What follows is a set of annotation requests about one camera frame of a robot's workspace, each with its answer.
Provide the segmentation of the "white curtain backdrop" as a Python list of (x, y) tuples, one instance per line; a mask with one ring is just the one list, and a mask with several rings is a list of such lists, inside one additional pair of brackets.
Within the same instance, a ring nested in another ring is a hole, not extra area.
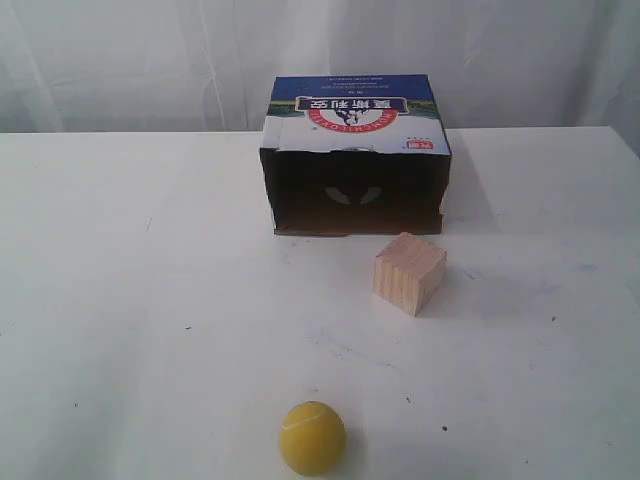
[(5, 1), (5, 132), (258, 130), (280, 75), (429, 76), (445, 124), (639, 132), (635, 1)]

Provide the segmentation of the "yellow tennis ball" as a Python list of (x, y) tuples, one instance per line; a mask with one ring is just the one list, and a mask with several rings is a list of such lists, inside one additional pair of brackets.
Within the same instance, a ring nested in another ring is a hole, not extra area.
[(339, 414), (329, 405), (307, 401), (284, 418), (279, 449), (286, 465), (299, 475), (317, 477), (332, 471), (342, 460), (347, 432)]

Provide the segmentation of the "blue white cardboard box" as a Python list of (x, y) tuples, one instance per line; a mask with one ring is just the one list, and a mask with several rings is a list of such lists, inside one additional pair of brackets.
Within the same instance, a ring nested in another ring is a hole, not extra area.
[(278, 77), (259, 156), (277, 235), (442, 230), (452, 152), (425, 74)]

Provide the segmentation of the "light wooden cube block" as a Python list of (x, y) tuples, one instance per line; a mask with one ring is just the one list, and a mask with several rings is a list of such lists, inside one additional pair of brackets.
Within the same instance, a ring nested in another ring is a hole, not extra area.
[(446, 266), (444, 249), (402, 232), (376, 255), (373, 292), (415, 317), (438, 290)]

